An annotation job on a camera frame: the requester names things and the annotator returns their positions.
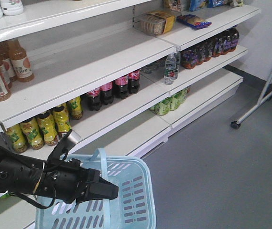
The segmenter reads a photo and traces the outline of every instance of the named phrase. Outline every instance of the gray floor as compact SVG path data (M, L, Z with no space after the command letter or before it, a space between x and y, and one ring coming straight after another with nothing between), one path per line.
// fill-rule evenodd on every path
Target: gray floor
M259 93L242 83L144 158L157 229L272 229L272 99L230 127Z

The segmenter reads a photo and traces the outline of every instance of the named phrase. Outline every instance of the blue snack bag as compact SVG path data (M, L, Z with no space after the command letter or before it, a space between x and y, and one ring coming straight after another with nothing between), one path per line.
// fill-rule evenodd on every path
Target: blue snack bag
M196 29L196 30L206 28L212 24L211 22L206 21L206 20L204 20L200 17L197 17L195 15L192 15L192 14L178 16L177 21L179 21L182 24L188 25L191 28Z
M191 0L190 11L196 11L204 8L206 5L206 0Z
M227 5L230 0L209 0L208 8Z

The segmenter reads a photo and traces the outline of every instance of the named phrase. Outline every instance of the light blue shopping basket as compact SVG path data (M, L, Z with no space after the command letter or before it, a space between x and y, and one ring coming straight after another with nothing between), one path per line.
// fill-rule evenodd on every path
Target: light blue shopping basket
M133 156L106 156L103 148L93 155L69 155L84 168L101 171L101 177L119 187L118 198L65 204L56 200L37 209L35 229L155 229L156 213L151 175L147 165ZM48 205L51 198L38 197Z

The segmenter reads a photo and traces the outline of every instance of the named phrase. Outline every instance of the robotic arm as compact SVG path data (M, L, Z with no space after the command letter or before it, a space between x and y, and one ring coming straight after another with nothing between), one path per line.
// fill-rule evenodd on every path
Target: robotic arm
M76 159L65 161L77 143L76 135L68 132L46 161L15 154L0 146L0 193L8 191L41 209L51 207L55 199L66 204L76 200L79 204L117 198L119 188L101 178L100 171L83 168ZM24 194L49 197L52 202L43 206Z

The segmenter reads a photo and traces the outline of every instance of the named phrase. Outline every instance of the white wall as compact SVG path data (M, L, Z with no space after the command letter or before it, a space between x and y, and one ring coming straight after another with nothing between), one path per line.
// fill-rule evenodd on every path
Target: white wall
M238 25L239 44L249 53L231 65L266 80L272 70L272 0L244 3L261 8L262 13Z

